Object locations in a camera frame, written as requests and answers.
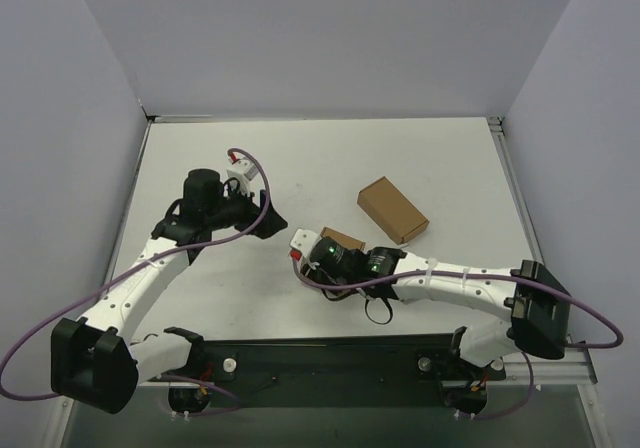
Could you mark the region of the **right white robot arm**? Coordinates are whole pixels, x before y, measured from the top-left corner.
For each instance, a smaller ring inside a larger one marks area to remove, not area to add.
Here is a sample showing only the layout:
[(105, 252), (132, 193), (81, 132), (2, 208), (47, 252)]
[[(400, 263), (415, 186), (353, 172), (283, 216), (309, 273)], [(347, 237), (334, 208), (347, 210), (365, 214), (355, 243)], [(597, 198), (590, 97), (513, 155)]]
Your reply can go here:
[(525, 260), (516, 269), (471, 268), (401, 249), (348, 249), (330, 237), (293, 248), (304, 277), (325, 293), (359, 294), (385, 306), (429, 300), (492, 316), (488, 324), (463, 326), (454, 334), (453, 354), (478, 368), (516, 351), (548, 360), (565, 355), (569, 293), (539, 262)]

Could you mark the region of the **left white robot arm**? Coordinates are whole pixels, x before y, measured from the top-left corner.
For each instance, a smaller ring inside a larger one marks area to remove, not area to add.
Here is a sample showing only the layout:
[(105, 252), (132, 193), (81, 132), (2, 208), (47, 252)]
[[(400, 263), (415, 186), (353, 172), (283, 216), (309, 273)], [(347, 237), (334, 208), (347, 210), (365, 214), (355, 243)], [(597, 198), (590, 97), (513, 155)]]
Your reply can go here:
[(51, 334), (51, 388), (104, 412), (120, 412), (137, 386), (162, 375), (207, 381), (213, 370), (204, 339), (170, 327), (139, 343), (133, 336), (160, 295), (201, 251), (212, 235), (233, 228), (239, 235), (267, 239), (287, 228), (271, 204), (270, 192), (251, 191), (263, 170), (240, 159), (221, 180), (211, 169), (194, 169), (156, 224), (131, 268), (112, 280), (105, 294), (76, 320), (61, 319)]

